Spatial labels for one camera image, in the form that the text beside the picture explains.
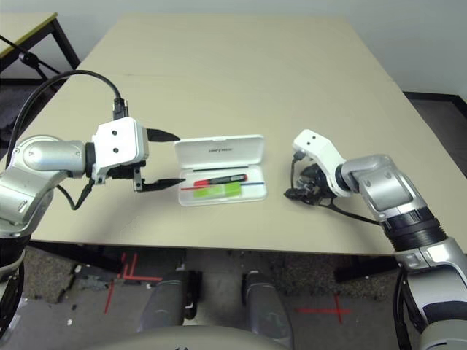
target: red pen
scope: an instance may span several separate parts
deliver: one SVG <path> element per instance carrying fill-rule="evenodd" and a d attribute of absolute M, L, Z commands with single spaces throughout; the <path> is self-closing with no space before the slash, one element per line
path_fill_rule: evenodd
<path fill-rule="evenodd" d="M 223 176 L 216 177 L 214 179 L 198 180 L 193 184 L 197 186 L 209 186 L 210 184 L 228 184 L 230 182 L 243 182 L 247 181 L 248 176 L 246 174 L 232 175 L 232 176 Z"/>

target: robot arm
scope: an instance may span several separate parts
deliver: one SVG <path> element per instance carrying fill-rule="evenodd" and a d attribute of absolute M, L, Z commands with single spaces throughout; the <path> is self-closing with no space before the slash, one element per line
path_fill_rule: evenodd
<path fill-rule="evenodd" d="M 24 249 L 66 178 L 90 178 L 73 209 L 78 209 L 92 186 L 106 178 L 133 179 L 136 192 L 163 190 L 184 179 L 144 183 L 141 168 L 149 156 L 149 141 L 177 141 L 165 131 L 146 129 L 131 117 L 98 127 L 92 142 L 61 141 L 53 136 L 32 136 L 14 148 L 8 168 L 0 174 L 0 337 L 19 300 Z"/>
<path fill-rule="evenodd" d="M 326 182 L 311 181 L 328 185 L 320 193 L 360 193 L 390 239 L 406 272 L 401 283 L 410 318 L 423 332 L 421 349 L 456 341 L 467 346 L 467 258 L 409 178 L 386 155 L 345 160 L 329 140 L 310 130 L 303 131 L 293 147 L 315 160 L 325 175 Z M 454 336 L 456 327 L 462 332 Z"/>

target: table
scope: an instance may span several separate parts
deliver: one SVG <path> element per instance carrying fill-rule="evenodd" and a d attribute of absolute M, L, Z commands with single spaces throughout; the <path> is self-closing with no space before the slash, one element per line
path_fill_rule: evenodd
<path fill-rule="evenodd" d="M 29 50 L 52 34 L 70 66 L 75 69 L 80 64 L 80 59 L 66 38 L 57 15 L 57 12 L 0 12 L 0 35 L 24 50 Z M 19 50 L 0 40 L 0 71 L 15 62 L 19 54 Z"/>
<path fill-rule="evenodd" d="M 55 194 L 33 239 L 87 244 L 390 254 L 381 229 L 283 196 L 293 139 L 304 128 L 341 154 L 386 153 L 410 176 L 448 234 L 467 249 L 464 176 L 351 26 L 307 16 L 129 14 L 81 63 L 110 78 L 130 114 L 182 138 L 265 136 L 265 201 L 182 207 L 177 188 L 134 193 L 127 180 L 95 187 L 78 211 Z M 24 136 L 89 141 L 111 120 L 112 91 L 72 77 Z M 148 182 L 176 177 L 171 144 L 151 144 Z M 77 198 L 83 180 L 63 185 Z M 355 195 L 336 201 L 370 216 Z"/>

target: table leg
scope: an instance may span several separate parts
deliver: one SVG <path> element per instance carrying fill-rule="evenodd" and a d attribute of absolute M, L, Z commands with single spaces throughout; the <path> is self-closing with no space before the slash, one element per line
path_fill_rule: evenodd
<path fill-rule="evenodd" d="M 115 273 L 122 271 L 123 264 L 120 260 L 110 259 L 77 244 L 30 241 L 28 245 L 84 265 L 92 265 Z"/>
<path fill-rule="evenodd" d="M 47 24 L 45 27 L 39 29 L 36 33 L 31 35 L 27 38 L 24 42 L 21 42 L 19 46 L 21 46 L 24 50 L 31 49 L 35 44 L 43 40 L 47 35 L 52 33 L 53 27 Z M 0 60 L 0 72 L 4 71 L 7 67 L 9 67 L 13 62 L 18 59 L 21 50 L 13 49 L 5 57 Z"/>
<path fill-rule="evenodd" d="M 361 261 L 361 257 L 354 258 L 352 267 L 338 268 L 334 271 L 334 278 L 337 283 L 368 278 L 379 273 L 395 270 L 398 267 L 394 257 L 371 257 L 366 261 Z"/>
<path fill-rule="evenodd" d="M 63 54 L 65 55 L 67 61 L 70 63 L 70 66 L 72 66 L 73 69 L 76 69 L 81 63 L 80 59 L 78 58 L 76 52 L 73 50 L 72 45 L 68 41 L 68 38 L 66 37 L 65 33 L 63 32 L 63 29 L 60 26 L 60 23 L 57 21 L 57 19 L 54 19 L 50 24 L 53 27 L 52 35 L 55 41 L 57 42 Z"/>

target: wall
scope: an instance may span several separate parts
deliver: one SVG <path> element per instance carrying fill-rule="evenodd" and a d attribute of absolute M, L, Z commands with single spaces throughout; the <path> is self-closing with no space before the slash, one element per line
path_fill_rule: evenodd
<path fill-rule="evenodd" d="M 345 17 L 403 90 L 467 98 L 465 0 L 0 0 L 4 12 L 58 12 L 83 59 L 124 12 L 233 12 Z M 68 69 L 51 39 L 33 50 Z M 15 63 L 2 77 L 35 77 Z"/>

